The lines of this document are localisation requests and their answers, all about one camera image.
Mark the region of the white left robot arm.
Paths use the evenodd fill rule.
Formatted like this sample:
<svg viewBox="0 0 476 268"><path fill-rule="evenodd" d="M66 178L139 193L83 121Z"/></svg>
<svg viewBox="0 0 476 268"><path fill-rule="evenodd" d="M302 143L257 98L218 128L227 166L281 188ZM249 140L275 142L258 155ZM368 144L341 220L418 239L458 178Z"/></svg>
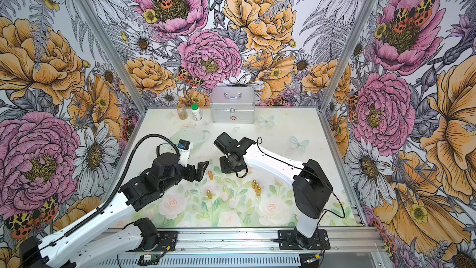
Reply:
<svg viewBox="0 0 476 268"><path fill-rule="evenodd" d="M114 254L156 249L164 244L149 219L142 218L119 233L99 239L116 222L160 199L181 181L201 181L208 161L183 166L179 156L164 153L149 169L122 185L98 208L43 239L25 240L19 248L22 268L90 268Z"/></svg>

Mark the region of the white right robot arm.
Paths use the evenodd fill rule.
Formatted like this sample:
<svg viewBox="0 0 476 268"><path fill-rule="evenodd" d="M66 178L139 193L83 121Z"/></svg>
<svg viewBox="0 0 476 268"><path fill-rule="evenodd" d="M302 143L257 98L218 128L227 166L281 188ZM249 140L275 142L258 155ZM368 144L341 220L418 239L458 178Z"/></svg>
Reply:
<svg viewBox="0 0 476 268"><path fill-rule="evenodd" d="M299 218L294 231L276 240L284 244L282 249L292 246L305 250L325 248L319 223L321 216L328 211L326 204L333 194L333 187L317 161L290 160L263 148L261 139L254 141L244 137L238 141L226 132L220 134L213 144L223 154L219 158L222 173L243 178L250 168L261 169L292 187Z"/></svg>

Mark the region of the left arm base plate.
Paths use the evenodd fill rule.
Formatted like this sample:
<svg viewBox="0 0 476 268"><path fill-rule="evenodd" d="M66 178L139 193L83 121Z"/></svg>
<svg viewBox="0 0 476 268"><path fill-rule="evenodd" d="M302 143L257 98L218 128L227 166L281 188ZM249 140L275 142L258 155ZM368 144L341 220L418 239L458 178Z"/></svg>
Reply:
<svg viewBox="0 0 476 268"><path fill-rule="evenodd" d="M158 231L146 235L133 251L135 252L172 252L176 249L177 231Z"/></svg>

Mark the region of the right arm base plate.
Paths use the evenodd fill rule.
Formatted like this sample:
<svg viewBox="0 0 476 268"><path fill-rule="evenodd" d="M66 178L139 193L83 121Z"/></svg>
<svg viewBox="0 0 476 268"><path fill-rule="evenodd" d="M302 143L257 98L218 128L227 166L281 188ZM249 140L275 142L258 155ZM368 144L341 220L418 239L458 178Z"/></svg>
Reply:
<svg viewBox="0 0 476 268"><path fill-rule="evenodd" d="M278 243L280 250L329 250L330 241L326 230L316 229L314 234L307 238L297 229L278 230L278 238L273 240Z"/></svg>

